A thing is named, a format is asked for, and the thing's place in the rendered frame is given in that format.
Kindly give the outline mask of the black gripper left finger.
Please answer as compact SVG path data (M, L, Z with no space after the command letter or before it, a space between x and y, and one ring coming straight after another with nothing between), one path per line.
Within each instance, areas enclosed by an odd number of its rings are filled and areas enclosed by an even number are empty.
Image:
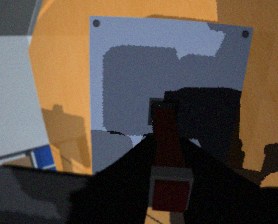
M0 165L0 224L145 224L157 138L95 175Z

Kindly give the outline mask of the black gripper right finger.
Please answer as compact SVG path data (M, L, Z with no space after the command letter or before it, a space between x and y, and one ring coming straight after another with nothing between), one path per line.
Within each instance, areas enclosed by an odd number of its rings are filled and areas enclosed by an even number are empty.
M186 138L179 138L193 183L184 224L278 224L278 187L261 187Z

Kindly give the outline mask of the blue-grey sloped panel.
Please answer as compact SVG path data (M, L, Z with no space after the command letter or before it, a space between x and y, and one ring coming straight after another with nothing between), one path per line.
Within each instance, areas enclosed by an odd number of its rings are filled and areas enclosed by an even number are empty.
M253 27L89 15L92 175L154 135L155 108L226 165Z

